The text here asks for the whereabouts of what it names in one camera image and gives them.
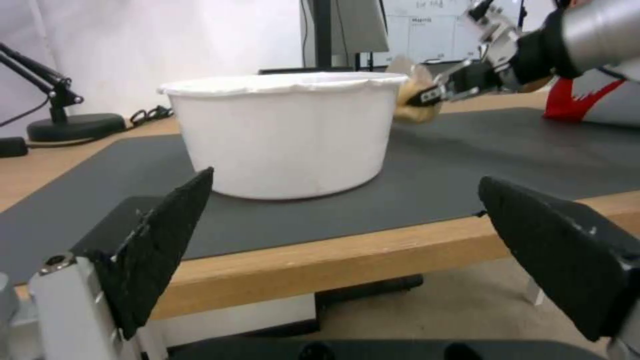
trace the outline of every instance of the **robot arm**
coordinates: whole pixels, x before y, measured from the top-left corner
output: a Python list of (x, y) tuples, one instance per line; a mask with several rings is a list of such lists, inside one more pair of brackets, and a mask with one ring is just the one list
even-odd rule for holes
[(593, 0), (551, 13), (538, 30), (523, 34), (493, 0), (477, 0), (465, 12), (482, 33), (480, 62), (465, 61), (440, 74), (409, 105), (432, 106), (494, 92), (519, 91), (550, 75), (583, 72), (640, 58), (640, 1)]

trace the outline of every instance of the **black gripper pad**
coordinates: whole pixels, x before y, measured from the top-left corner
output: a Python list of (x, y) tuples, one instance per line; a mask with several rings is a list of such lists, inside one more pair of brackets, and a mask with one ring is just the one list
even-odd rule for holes
[(114, 257), (99, 249), (86, 251), (126, 340), (146, 324), (169, 285), (207, 204), (212, 182), (213, 169), (208, 168), (169, 193), (141, 216)]
[(640, 242), (586, 205), (492, 177), (479, 196), (498, 235), (589, 340), (614, 336), (638, 296)]

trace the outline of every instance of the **white wall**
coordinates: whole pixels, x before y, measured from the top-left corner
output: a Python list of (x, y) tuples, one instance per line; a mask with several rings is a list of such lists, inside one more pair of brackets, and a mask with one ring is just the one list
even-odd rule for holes
[[(0, 37), (41, 60), (26, 0), (0, 0)], [(252, 74), (261, 68), (300, 67), (299, 0), (37, 0), (57, 69), (73, 78), (85, 103), (70, 113), (115, 112), (168, 104), (158, 85), (203, 76)], [(8, 76), (3, 69), (0, 76)], [(27, 96), (0, 98), (0, 119), (39, 99), (37, 90), (14, 79)], [(4, 128), (0, 136), (5, 136)]]
[(524, 31), (538, 29), (547, 15), (556, 9), (552, 0), (524, 0), (524, 6), (527, 9), (527, 17), (522, 24)]
[[(28, 0), (0, 0), (0, 42), (46, 65), (52, 65), (38, 36)], [(44, 101), (36, 87), (0, 64), (0, 121), (23, 113)], [(0, 127), (0, 136), (21, 136), (26, 124), (44, 119), (42, 109), (23, 120)]]

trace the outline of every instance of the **metal cylinder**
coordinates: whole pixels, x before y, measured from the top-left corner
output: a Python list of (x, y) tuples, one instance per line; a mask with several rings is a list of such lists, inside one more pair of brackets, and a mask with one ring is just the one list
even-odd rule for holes
[(9, 327), (18, 309), (18, 297), (9, 277), (0, 272), (0, 360), (9, 360)]
[(582, 72), (640, 57), (639, 39), (639, 0), (592, 0), (563, 16), (564, 44)]

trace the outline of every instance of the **black mat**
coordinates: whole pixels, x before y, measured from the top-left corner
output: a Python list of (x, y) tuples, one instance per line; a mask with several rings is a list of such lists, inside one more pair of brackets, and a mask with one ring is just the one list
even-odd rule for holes
[[(640, 189), (640, 131), (540, 115), (510, 109), (396, 125), (383, 172), (329, 197), (261, 202), (212, 194), (185, 258), (466, 217), (481, 209), (483, 175), (568, 199)], [(0, 214), (0, 271), (26, 281), (125, 198), (164, 195), (192, 175), (179, 135), (120, 140)]]

